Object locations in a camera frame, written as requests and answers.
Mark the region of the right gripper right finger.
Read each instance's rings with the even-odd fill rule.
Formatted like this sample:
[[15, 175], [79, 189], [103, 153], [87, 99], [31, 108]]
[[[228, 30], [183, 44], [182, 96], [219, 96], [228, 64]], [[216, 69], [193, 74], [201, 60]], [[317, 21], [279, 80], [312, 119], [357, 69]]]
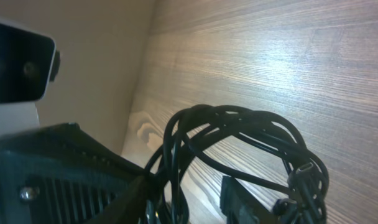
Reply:
[[227, 224], [276, 223], [276, 216], [233, 177], [223, 177], [219, 206]]

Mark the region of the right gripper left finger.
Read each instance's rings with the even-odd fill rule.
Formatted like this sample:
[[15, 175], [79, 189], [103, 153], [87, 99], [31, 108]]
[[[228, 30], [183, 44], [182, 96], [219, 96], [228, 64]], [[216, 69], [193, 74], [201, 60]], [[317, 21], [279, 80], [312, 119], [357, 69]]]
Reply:
[[0, 223], [86, 223], [143, 168], [59, 124], [0, 137]]

